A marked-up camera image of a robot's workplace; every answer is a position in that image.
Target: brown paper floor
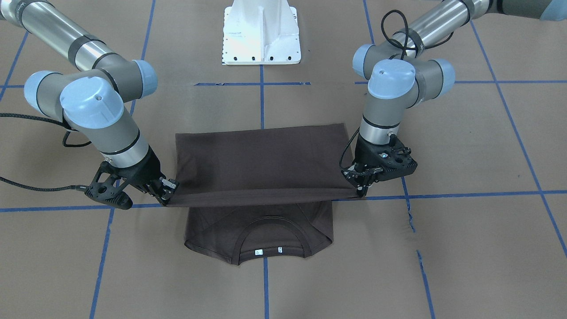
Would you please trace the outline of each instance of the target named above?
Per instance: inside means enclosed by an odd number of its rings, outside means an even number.
[[[412,21],[436,4],[290,0],[302,62],[262,67],[221,65],[232,1],[52,2],[155,68],[157,92],[127,107],[169,177],[178,132],[344,122],[352,134],[366,92],[354,51],[383,41],[387,11]],[[76,70],[0,26],[0,112],[37,115],[26,79]],[[493,14],[426,52],[449,60],[457,83],[405,114],[400,138],[417,171],[376,184],[367,200],[335,202],[335,242],[308,259],[237,267],[194,253],[183,245],[187,209],[132,188],[136,206],[115,211],[78,192],[2,183],[0,318],[565,318],[566,45],[566,21]],[[1,122],[1,176],[39,187],[92,179],[93,147],[63,148],[64,132],[48,124]]]

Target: coiled black cable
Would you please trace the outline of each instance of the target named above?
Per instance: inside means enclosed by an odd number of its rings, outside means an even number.
[[[404,33],[405,33],[404,45],[401,45],[398,41],[396,41],[396,40],[390,38],[390,37],[386,34],[386,30],[384,29],[384,22],[386,21],[386,18],[389,17],[389,16],[390,16],[391,14],[393,14],[393,13],[398,14],[398,15],[402,18],[402,20],[404,21]],[[380,29],[382,30],[382,35],[384,36],[384,38],[386,39],[386,41],[388,41],[388,42],[389,42],[391,45],[393,45],[394,47],[397,47],[398,49],[401,49],[401,50],[402,50],[402,52],[401,52],[401,57],[400,57],[401,60],[403,60],[404,57],[407,55],[407,52],[406,52],[406,51],[408,51],[408,50],[409,50],[409,51],[417,51],[417,48],[408,47],[408,41],[409,41],[409,25],[408,25],[408,20],[405,18],[405,15],[404,15],[403,12],[401,12],[400,10],[391,10],[391,11],[389,11],[388,13],[386,13],[386,14],[384,15],[384,17],[382,17],[382,21],[381,21],[381,23],[380,23]],[[433,49],[433,48],[436,48],[436,47],[438,47],[438,46],[440,46],[440,45],[442,45],[442,44],[444,44],[444,43],[447,43],[447,41],[449,41],[449,40],[453,37],[453,33],[454,33],[454,32],[451,32],[451,34],[449,34],[449,36],[448,36],[445,40],[443,40],[443,41],[441,41],[441,42],[439,42],[439,43],[436,43],[436,44],[434,44],[434,45],[432,45],[432,46],[430,46],[430,47],[425,47],[425,49]]]
[[[65,129],[67,129],[67,132],[65,133],[65,135],[63,137],[63,146],[66,147],[66,148],[81,148],[81,147],[85,147],[85,146],[91,144],[91,141],[88,141],[88,142],[83,143],[83,144],[67,144],[67,139],[69,138],[69,134],[71,134],[71,132],[76,132],[77,130],[72,129],[71,126],[69,126],[67,123],[64,123],[64,122],[55,121],[55,120],[52,120],[52,119],[48,119],[46,117],[17,114],[17,113],[0,113],[0,117],[15,117],[15,118],[18,118],[18,119],[43,121],[43,122],[59,125],[60,127],[64,127]]]

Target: folded t-shirt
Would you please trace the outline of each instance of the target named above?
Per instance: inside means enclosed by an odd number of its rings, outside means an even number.
[[[338,162],[343,124],[176,134],[180,183],[170,207],[322,202],[356,197]],[[347,150],[344,163],[352,161]]]

